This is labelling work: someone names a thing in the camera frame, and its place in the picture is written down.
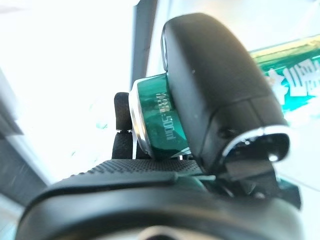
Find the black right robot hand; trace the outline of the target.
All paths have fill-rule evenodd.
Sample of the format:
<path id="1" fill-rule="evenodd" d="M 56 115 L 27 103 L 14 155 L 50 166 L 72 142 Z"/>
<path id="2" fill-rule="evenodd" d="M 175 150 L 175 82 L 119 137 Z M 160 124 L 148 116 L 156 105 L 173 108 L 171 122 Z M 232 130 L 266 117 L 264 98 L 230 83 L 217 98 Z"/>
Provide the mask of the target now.
<path id="1" fill-rule="evenodd" d="M 129 109 L 148 159 L 113 159 L 35 197 L 18 240 L 302 240 L 299 188 L 275 172 L 291 130 L 265 76 L 218 20 L 163 27 L 163 85 Z"/>

